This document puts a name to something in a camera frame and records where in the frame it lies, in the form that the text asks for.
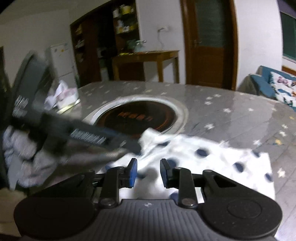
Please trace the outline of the white navy polka dot garment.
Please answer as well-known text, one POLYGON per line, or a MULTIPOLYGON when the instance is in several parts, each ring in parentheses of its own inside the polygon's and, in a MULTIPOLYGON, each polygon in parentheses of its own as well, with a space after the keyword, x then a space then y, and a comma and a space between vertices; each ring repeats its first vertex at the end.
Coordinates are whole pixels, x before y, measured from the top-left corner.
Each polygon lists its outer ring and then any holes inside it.
POLYGON ((119 191, 122 199, 169 199, 177 189, 166 189, 160 173, 160 160, 186 168, 193 174, 212 170, 271 199, 275 188, 270 158, 252 149, 235 149, 224 143, 187 135, 162 135, 148 128, 139 139, 137 178, 132 189, 119 191))

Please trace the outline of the white tissue pack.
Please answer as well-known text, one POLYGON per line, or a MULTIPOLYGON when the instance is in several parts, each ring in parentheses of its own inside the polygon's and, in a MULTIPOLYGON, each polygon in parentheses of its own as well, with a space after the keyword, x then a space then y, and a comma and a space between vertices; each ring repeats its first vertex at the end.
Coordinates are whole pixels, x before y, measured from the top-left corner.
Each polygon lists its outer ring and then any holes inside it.
POLYGON ((46 110, 63 108, 72 106, 79 100, 77 87, 70 88, 64 80, 60 80, 57 89, 53 95, 48 94, 45 99, 44 107, 46 110))

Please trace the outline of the round black induction cooktop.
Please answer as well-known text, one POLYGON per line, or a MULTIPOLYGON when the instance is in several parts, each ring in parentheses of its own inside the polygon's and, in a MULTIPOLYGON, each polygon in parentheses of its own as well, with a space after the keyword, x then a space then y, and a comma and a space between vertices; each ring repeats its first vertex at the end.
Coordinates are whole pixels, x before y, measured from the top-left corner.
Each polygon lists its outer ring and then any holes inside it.
POLYGON ((139 138, 148 128, 159 133, 179 133, 188 120, 187 108, 178 101, 136 96, 112 101, 98 109, 91 123, 139 138))

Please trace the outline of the white refrigerator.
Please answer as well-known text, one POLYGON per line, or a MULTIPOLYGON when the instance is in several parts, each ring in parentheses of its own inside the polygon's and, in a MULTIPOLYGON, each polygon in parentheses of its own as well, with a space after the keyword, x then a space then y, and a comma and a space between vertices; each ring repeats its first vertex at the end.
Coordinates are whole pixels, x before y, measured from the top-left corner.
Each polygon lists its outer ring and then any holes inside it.
POLYGON ((69 88, 76 88, 76 72, 72 58, 72 51, 68 43, 50 47, 51 65, 55 77, 64 81, 69 88))

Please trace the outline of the grey star patterned tablecloth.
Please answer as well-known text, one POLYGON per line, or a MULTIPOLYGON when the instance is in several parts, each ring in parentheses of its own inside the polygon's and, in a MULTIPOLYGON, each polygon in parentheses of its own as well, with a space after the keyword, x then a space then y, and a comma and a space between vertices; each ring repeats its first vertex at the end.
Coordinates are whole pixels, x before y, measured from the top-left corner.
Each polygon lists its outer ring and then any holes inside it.
POLYGON ((93 122, 133 95, 168 100, 177 110, 174 133, 269 154, 275 198, 283 211, 277 240, 295 240, 295 112, 262 96, 193 85, 111 81, 79 89, 80 103, 66 115, 93 122))

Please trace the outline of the dark wooden shelf cabinet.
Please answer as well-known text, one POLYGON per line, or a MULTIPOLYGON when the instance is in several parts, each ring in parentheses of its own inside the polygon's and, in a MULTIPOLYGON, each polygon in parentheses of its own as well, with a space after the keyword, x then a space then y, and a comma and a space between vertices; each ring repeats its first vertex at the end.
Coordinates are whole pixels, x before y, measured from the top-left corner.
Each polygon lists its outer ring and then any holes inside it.
POLYGON ((78 85, 114 80, 115 57, 132 53, 140 40, 135 1, 96 1, 73 16, 70 30, 78 85))

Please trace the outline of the glass jar on side table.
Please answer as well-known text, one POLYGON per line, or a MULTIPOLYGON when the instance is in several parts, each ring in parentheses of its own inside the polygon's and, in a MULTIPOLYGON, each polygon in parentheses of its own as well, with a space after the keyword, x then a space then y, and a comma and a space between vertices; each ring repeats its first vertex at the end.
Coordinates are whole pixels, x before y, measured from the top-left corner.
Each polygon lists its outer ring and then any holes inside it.
POLYGON ((128 53, 138 53, 144 50, 144 44, 146 40, 129 40, 127 41, 127 52, 128 53))

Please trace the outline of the blue sectional sofa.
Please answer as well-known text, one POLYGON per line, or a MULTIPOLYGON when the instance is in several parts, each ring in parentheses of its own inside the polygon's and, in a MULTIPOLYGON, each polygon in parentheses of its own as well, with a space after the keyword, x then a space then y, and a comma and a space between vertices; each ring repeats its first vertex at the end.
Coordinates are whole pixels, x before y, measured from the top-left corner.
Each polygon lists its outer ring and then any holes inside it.
POLYGON ((266 66, 259 66, 248 75, 238 91, 280 101, 295 110, 295 75, 266 66))

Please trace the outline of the butterfly print pillow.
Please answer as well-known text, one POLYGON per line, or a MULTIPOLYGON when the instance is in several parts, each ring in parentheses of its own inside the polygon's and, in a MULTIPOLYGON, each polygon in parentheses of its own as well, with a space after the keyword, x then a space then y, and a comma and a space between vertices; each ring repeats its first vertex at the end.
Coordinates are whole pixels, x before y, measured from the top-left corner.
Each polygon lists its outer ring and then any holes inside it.
POLYGON ((276 72, 270 72, 269 84, 278 101, 295 108, 295 77, 284 77, 276 72))

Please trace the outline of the brown wooden door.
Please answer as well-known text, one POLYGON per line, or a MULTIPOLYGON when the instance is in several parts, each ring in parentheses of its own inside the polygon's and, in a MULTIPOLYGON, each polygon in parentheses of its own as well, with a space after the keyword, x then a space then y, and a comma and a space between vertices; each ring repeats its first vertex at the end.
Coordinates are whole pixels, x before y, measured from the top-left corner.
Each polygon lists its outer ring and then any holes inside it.
POLYGON ((234 1, 181 1, 186 84, 236 89, 238 33, 234 1))

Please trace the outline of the dark green window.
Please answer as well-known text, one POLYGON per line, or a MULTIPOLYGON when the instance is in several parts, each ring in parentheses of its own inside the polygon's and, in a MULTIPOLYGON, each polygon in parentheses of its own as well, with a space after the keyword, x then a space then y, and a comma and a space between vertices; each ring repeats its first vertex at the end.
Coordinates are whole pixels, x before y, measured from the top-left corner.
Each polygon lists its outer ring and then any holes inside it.
POLYGON ((295 2, 278 1, 280 10, 283 55, 295 60, 295 2))

